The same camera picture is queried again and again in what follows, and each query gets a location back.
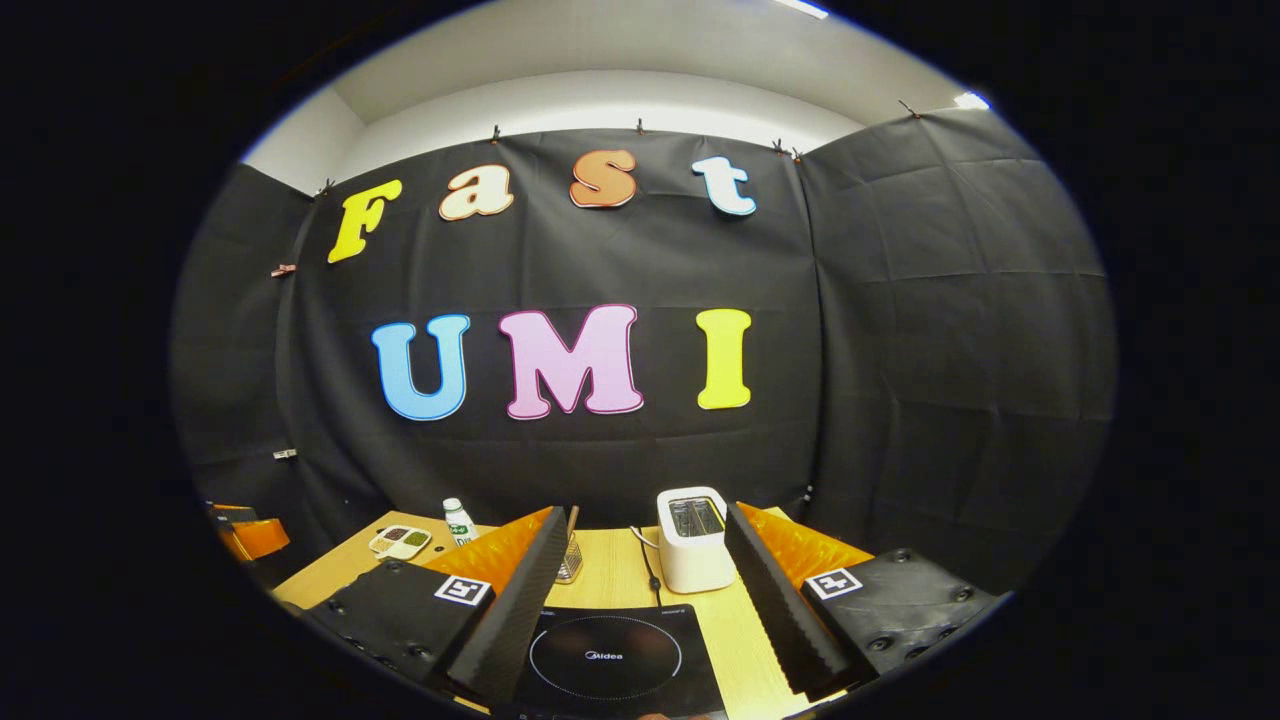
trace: letter m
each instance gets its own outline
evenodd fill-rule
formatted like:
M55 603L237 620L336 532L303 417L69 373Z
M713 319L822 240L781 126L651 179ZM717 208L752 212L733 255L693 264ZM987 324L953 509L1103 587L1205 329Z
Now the letter m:
M543 400L539 378L564 413L572 413L591 375L586 409L602 415L631 413L644 405L631 378L631 324L636 309L630 305L600 305L591 309L573 350L564 346L547 315L513 313L498 323L511 338L511 365L516 398L507 414L517 420L536 420L550 414Z

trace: black induction cooker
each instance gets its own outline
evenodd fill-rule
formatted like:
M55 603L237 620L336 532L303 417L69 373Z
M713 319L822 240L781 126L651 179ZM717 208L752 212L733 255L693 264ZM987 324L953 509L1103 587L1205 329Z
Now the black induction cooker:
M547 607L516 689L516 720L727 720L691 605Z

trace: power cord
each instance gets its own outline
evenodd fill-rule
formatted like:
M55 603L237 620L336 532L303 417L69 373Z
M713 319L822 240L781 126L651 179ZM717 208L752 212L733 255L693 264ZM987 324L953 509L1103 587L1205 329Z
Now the power cord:
M658 598L658 607L662 607L662 580L658 579L658 575L653 574L653 566L649 565L649 551L644 548L646 544L650 547L658 546L645 539L645 537L640 534L640 530L631 528L631 532L640 539L640 555L644 557L644 569L649 571L649 589L652 589L653 596Z

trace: white bottle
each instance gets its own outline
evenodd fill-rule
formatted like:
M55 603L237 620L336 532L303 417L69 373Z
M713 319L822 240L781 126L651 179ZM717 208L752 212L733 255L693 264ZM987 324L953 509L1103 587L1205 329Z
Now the white bottle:
M462 501L456 497L444 501L444 521L449 525L453 542L458 544L467 544L480 537L476 524L471 521L471 516L462 509Z

